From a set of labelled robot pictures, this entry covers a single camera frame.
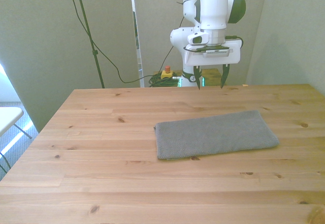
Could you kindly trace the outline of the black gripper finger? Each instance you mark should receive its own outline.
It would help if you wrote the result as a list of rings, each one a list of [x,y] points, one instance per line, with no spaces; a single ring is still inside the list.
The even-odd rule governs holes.
[[[229,64],[225,64],[222,66],[222,75],[221,75],[221,80],[220,80],[220,87],[223,88],[226,80],[228,78],[229,75],[229,71],[230,71],[230,65]]]
[[[197,87],[198,87],[198,89],[200,89],[201,88],[200,78],[202,76],[202,71],[201,71],[200,66],[194,66],[193,67],[193,74],[194,74],[194,77],[195,77]]]

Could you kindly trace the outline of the white gripper body block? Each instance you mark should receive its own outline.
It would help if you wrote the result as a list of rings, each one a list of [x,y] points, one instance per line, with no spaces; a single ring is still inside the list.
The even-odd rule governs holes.
[[[184,47],[184,63],[187,66],[236,64],[241,59],[241,46],[240,39],[227,40],[217,47],[188,44]]]

